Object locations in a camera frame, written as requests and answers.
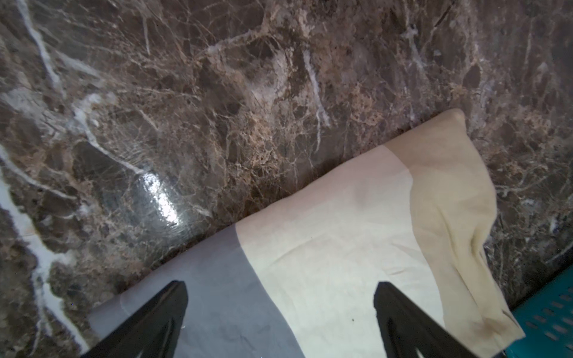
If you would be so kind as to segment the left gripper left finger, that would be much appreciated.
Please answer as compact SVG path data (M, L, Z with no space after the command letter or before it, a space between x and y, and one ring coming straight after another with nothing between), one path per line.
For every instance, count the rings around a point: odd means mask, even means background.
M173 357L188 305L186 284L173 280L84 357Z

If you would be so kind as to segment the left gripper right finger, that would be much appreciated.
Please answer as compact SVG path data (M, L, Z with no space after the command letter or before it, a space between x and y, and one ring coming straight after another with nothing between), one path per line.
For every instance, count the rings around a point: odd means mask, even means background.
M380 282L374 308L388 357L473 357L390 282Z

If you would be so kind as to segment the beige grey pillowcase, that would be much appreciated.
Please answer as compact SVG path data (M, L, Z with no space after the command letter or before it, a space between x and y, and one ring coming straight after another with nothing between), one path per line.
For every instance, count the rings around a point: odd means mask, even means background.
M495 188L447 110L153 271L95 308L107 336L167 283L186 284L177 357L384 357L380 282L479 357L524 336L486 261Z

